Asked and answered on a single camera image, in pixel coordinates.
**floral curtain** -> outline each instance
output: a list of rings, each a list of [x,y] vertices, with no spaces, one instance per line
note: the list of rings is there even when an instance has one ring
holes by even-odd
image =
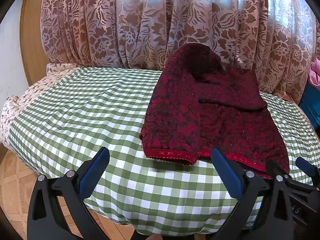
[[[51,62],[162,70],[199,42],[226,68],[255,70],[261,91],[297,103],[319,54],[316,30],[304,0],[43,0],[41,12]]]

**metal bolt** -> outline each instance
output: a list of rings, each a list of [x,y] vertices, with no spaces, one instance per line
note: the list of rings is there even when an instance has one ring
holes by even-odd
[[[44,178],[45,178],[45,176],[42,174],[42,175],[40,175],[40,176],[38,177],[38,180],[39,180],[39,181],[43,181]]]
[[[248,178],[254,177],[254,173],[252,171],[247,171],[245,174],[247,175]]]
[[[282,178],[281,175],[277,175],[277,176],[276,176],[276,179],[277,179],[277,181],[279,181],[279,182],[283,181],[283,178]]]
[[[67,172],[67,177],[68,177],[68,178],[71,178],[71,177],[73,177],[75,174],[76,174],[75,171],[68,171],[68,172]]]

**sheer curtain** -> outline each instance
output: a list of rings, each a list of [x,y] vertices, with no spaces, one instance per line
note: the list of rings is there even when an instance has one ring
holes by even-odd
[[[260,90],[296,102],[317,55],[304,0],[43,0],[41,24],[52,62],[162,70],[199,42],[226,68],[254,69]]]

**red sweater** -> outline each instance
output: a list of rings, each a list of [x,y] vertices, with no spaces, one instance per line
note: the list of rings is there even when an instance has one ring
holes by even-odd
[[[209,47],[189,43],[168,60],[152,94],[140,139],[149,158],[194,164],[218,147],[244,169],[264,175],[265,161],[289,172],[286,147],[255,72],[225,73]]]

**checkered fabric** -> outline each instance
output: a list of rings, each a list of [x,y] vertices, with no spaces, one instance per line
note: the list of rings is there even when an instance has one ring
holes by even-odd
[[[139,133],[161,72],[80,68],[34,100],[13,122],[10,145],[32,170],[60,177],[91,159],[101,146],[110,163],[86,205],[140,233],[215,232],[236,200],[211,163],[183,166],[147,159]],[[320,145],[294,104],[261,93],[288,150],[290,174],[310,179],[294,161],[320,164]],[[253,221],[260,207],[257,199]]]

